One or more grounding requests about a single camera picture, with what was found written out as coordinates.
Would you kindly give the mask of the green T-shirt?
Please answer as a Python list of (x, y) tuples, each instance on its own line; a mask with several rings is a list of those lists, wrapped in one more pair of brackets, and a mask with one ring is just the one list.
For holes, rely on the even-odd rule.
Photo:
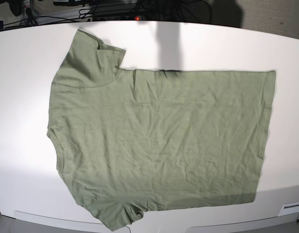
[(276, 72), (126, 70), (124, 55), (77, 30), (51, 83), (47, 135), (75, 202), (111, 231), (253, 202)]

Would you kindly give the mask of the black power strip red light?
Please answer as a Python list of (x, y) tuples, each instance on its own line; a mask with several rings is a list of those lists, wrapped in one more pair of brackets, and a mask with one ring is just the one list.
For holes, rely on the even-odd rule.
[(143, 21), (143, 20), (146, 20), (146, 17), (145, 16), (128, 16), (128, 15), (123, 15), (123, 16), (97, 16), (97, 17), (93, 17), (92, 20), (93, 21), (114, 21), (114, 20)]

